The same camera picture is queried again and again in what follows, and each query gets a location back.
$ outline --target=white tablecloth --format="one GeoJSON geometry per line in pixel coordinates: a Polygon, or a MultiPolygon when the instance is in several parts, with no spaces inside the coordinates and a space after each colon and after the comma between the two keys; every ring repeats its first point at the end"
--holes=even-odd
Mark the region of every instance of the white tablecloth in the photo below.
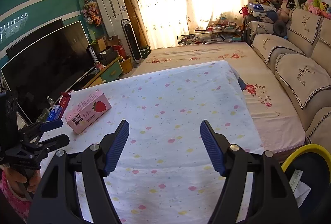
{"type": "MultiPolygon", "coordinates": [[[[112,133],[122,119],[130,134],[114,172],[105,178],[114,207],[126,224],[207,223],[224,184],[200,138],[207,119],[215,132],[246,151],[264,149],[244,96],[226,61],[179,67],[87,88],[71,94],[67,111],[100,89],[112,108],[81,135],[64,122],[43,139],[65,133],[67,153],[83,151],[112,133]]],[[[42,161],[42,172],[53,157],[42,161]]],[[[245,218],[249,175],[239,219],[245,218]]],[[[82,213],[91,221],[82,176],[77,176],[82,213]]]]}

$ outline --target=beige bedspread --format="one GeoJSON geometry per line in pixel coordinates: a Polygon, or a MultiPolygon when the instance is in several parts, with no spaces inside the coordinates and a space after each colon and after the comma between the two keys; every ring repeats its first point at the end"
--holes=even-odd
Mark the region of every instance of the beige bedspread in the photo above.
{"type": "Polygon", "coordinates": [[[291,100],[274,74],[246,43],[155,49],[133,76],[216,60],[228,61],[246,83],[243,93],[247,107],[266,150],[278,153],[278,158],[283,159],[291,149],[303,145],[305,132],[291,100]]]}

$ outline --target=pink sleeve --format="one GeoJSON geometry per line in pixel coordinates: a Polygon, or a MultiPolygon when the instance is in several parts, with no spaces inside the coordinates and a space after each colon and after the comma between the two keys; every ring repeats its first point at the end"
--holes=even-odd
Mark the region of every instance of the pink sleeve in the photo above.
{"type": "Polygon", "coordinates": [[[0,189],[10,203],[10,205],[12,206],[12,208],[15,210],[15,212],[22,219],[26,220],[28,218],[31,202],[18,197],[12,192],[10,186],[7,184],[7,178],[4,171],[2,171],[2,181],[0,181],[0,189]]]}

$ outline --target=sofa backrest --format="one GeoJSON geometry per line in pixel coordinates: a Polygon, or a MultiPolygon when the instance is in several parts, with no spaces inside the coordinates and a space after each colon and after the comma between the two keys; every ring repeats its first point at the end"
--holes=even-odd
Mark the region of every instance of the sofa backrest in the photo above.
{"type": "Polygon", "coordinates": [[[331,76],[331,20],[324,18],[311,58],[331,76]]]}
{"type": "Polygon", "coordinates": [[[322,20],[323,17],[299,8],[290,11],[289,23],[287,24],[288,40],[300,48],[307,57],[312,55],[318,41],[322,20]]]}

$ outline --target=pink box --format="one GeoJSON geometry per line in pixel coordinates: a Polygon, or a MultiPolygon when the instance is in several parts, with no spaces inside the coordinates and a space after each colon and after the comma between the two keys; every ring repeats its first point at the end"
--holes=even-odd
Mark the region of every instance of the pink box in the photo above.
{"type": "Polygon", "coordinates": [[[97,90],[66,114],[66,122],[75,133],[80,134],[111,107],[105,94],[97,90]]]}

